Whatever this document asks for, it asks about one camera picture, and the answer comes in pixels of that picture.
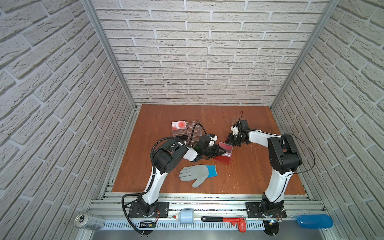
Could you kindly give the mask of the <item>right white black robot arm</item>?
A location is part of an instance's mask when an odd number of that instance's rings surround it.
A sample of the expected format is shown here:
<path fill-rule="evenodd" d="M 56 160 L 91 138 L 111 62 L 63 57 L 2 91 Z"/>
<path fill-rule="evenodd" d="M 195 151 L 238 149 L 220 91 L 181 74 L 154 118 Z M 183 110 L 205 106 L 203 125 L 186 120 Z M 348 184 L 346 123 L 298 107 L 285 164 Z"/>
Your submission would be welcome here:
<path fill-rule="evenodd" d="M 302 164 L 302 157 L 292 135 L 252 130 L 242 117 L 243 112 L 240 112 L 239 120 L 231 126 L 226 144 L 238 147 L 242 144 L 258 144 L 268 148 L 273 171 L 259 209 L 265 217 L 270 218 L 274 212 L 283 210 L 288 183 L 294 174 L 299 173 L 297 170 Z"/>

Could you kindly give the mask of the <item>red black pipe wrench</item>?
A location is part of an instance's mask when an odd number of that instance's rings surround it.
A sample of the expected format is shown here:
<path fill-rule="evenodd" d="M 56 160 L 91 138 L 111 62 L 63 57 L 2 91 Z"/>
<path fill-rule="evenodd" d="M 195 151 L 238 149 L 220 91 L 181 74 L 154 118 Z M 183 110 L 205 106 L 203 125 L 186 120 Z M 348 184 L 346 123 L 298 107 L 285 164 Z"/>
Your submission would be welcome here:
<path fill-rule="evenodd" d="M 234 227 L 238 227 L 238 230 L 241 233 L 245 233 L 247 231 L 247 224 L 244 217 L 232 217 L 232 218 L 223 218 L 223 217 L 209 217 L 203 216 L 201 217 L 202 222 L 213 222 L 213 223 L 230 223 Z"/>

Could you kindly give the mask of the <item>clear acrylic card organizer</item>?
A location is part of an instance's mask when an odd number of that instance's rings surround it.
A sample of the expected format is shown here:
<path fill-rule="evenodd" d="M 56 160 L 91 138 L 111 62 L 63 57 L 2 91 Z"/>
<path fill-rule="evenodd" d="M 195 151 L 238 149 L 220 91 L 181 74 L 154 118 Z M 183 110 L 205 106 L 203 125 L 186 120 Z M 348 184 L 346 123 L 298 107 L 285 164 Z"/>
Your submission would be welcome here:
<path fill-rule="evenodd" d="M 195 130 L 193 131 L 193 127 L 195 124 L 201 123 L 201 121 L 191 121 L 191 122 L 186 122 L 187 128 L 182 129 L 182 130 L 176 130 L 173 131 L 173 136 L 176 138 L 179 138 L 183 141 L 186 141 L 187 143 L 189 142 L 190 139 L 192 139 L 191 143 L 196 143 L 199 141 L 199 138 L 202 136 L 202 128 L 201 126 L 196 126 Z"/>

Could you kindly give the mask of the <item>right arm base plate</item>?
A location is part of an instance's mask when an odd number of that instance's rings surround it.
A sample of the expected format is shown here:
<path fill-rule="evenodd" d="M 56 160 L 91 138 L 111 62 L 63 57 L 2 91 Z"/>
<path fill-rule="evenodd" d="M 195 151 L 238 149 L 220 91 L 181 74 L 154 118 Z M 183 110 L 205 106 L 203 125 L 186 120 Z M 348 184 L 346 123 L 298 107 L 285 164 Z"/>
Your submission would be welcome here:
<path fill-rule="evenodd" d="M 284 219 L 287 213 L 284 208 L 284 202 L 246 202 L 246 211 L 248 218 L 279 218 Z"/>

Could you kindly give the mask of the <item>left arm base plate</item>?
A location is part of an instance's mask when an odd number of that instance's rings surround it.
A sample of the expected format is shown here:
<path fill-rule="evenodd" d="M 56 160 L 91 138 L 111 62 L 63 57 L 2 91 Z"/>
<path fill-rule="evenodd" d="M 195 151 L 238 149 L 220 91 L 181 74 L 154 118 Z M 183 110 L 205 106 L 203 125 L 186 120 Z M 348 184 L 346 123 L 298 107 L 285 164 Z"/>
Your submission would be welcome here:
<path fill-rule="evenodd" d="M 169 202 L 157 202 L 149 206 L 142 206 L 134 202 L 129 207 L 129 218 L 167 218 L 169 214 Z"/>

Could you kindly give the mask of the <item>blue plastic bottle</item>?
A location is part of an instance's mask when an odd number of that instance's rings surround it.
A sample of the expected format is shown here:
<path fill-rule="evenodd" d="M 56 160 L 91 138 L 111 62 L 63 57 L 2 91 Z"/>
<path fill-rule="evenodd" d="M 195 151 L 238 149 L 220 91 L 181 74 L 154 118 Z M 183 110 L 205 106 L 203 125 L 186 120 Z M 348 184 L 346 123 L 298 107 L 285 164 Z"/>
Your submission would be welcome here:
<path fill-rule="evenodd" d="M 297 222 L 304 229 L 328 229 L 334 225 L 328 215 L 301 215 L 297 217 Z"/>

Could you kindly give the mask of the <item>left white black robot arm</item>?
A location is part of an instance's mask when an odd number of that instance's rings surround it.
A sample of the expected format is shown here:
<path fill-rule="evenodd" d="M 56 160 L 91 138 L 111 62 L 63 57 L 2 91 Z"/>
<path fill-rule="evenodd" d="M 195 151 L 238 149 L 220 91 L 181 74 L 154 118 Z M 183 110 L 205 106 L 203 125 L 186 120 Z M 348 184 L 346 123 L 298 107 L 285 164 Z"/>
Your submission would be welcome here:
<path fill-rule="evenodd" d="M 207 134 L 201 123 L 196 123 L 189 138 L 165 137 L 158 140 L 150 152 L 152 172 L 146 188 L 141 193 L 124 194 L 121 198 L 123 210 L 132 204 L 126 203 L 127 197 L 136 197 L 133 203 L 138 203 L 145 215 L 155 211 L 159 200 L 160 190 L 169 173 L 181 160 L 196 163 L 201 159 L 209 160 L 225 154 L 227 151 L 216 144 L 217 136 Z"/>

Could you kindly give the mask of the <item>silver drink can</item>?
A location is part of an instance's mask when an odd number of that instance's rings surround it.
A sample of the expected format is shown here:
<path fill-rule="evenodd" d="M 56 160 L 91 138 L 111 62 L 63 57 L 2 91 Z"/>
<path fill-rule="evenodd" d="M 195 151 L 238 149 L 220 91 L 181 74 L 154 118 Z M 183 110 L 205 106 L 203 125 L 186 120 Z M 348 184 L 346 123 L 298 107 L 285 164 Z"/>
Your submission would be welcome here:
<path fill-rule="evenodd" d="M 98 231 L 104 227 L 105 219 L 102 216 L 90 213 L 79 214 L 74 221 L 78 229 Z"/>

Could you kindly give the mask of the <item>red white card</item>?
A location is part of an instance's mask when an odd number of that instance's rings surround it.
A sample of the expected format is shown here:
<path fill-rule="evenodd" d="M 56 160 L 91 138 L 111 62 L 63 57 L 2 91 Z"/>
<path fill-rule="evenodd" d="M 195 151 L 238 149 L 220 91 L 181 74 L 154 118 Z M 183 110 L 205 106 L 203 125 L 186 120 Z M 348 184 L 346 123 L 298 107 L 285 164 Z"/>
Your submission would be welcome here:
<path fill-rule="evenodd" d="M 186 129 L 186 128 L 187 128 L 186 121 L 172 122 L 173 131 L 182 130 L 182 129 Z"/>

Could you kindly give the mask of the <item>grey blue work glove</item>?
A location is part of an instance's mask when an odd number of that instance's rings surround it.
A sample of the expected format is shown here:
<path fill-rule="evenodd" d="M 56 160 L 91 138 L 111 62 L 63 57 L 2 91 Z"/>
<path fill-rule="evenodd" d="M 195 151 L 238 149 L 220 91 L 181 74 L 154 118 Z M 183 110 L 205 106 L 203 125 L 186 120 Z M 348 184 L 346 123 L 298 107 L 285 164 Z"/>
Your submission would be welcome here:
<path fill-rule="evenodd" d="M 179 174 L 182 182 L 193 181 L 192 187 L 198 188 L 208 178 L 217 177 L 216 165 L 196 165 L 191 167 L 184 167 Z"/>

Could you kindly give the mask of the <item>white plastic bottle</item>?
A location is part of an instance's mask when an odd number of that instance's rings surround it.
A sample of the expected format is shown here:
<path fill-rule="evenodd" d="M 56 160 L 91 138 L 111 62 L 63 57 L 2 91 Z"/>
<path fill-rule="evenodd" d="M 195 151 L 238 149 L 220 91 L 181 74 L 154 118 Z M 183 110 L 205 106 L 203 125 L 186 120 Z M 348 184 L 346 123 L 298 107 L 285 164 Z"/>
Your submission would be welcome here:
<path fill-rule="evenodd" d="M 179 221 L 182 225 L 193 224 L 195 214 L 193 209 L 183 209 L 178 214 L 174 215 L 173 218 Z"/>

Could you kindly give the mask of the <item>aluminium rail frame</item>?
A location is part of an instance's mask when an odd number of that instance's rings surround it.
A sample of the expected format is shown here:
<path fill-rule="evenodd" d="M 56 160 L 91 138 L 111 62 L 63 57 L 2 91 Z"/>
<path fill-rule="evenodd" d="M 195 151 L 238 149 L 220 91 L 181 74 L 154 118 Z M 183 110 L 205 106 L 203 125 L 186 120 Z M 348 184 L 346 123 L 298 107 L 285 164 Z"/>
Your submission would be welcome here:
<path fill-rule="evenodd" d="M 102 200 L 92 200 L 86 213 L 101 216 L 105 219 L 102 230 L 133 230 L 127 221 L 122 208 L 123 193 L 106 192 Z M 161 217 L 153 231 L 238 231 L 238 226 L 231 223 L 202 222 L 201 217 L 244 217 L 248 231 L 264 231 L 265 226 L 284 221 L 297 221 L 299 216 L 328 215 L 321 201 L 312 201 L 307 195 L 287 195 L 283 210 L 273 214 L 271 218 L 263 217 L 258 212 L 262 195 L 227 195 L 227 194 L 160 194 L 158 207 Z M 192 210 L 192 223 L 182 224 L 173 216 L 182 210 Z M 153 217 L 142 217 L 136 203 L 133 210 L 128 210 L 132 223 L 139 228 L 141 221 L 154 221 Z"/>

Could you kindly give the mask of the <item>red leather card holder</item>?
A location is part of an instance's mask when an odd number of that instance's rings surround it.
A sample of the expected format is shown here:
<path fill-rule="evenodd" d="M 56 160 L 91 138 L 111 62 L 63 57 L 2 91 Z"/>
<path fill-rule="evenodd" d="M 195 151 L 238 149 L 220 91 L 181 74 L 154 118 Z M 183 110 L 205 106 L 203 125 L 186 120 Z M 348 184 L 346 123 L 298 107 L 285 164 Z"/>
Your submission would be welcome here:
<path fill-rule="evenodd" d="M 234 146 L 220 142 L 219 147 L 221 154 L 215 157 L 214 160 L 219 163 L 229 165 L 231 163 Z"/>

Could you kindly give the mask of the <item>black round foot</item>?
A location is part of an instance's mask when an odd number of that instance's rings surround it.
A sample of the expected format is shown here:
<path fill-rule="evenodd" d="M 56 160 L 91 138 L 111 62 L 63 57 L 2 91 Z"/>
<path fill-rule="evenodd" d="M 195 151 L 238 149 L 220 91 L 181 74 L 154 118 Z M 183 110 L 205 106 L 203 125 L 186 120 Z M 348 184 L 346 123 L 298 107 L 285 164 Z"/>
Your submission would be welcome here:
<path fill-rule="evenodd" d="M 278 222 L 269 222 L 269 221 L 264 221 L 264 233 L 267 234 L 268 236 L 273 236 L 276 237 L 277 233 L 280 230 L 280 225 Z"/>

